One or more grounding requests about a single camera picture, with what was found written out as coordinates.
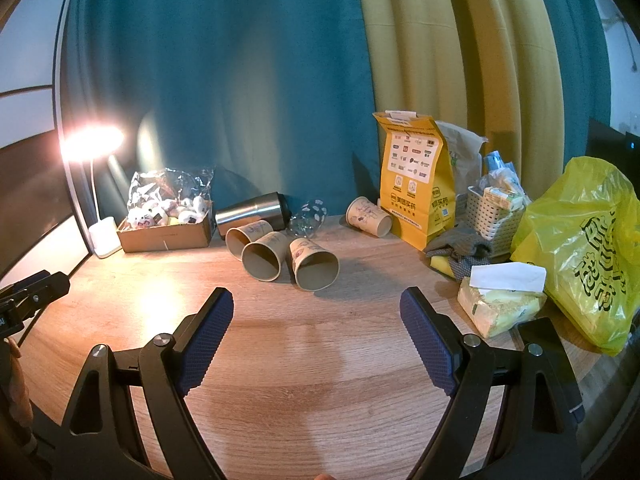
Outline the person's left hand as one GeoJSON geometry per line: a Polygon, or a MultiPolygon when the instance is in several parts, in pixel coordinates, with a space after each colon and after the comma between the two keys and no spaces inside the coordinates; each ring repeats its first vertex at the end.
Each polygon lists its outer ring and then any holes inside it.
{"type": "Polygon", "coordinates": [[[21,351],[12,338],[6,338],[10,352],[10,376],[8,385],[9,413],[23,428],[30,428],[34,422],[29,391],[20,363],[21,351]]]}

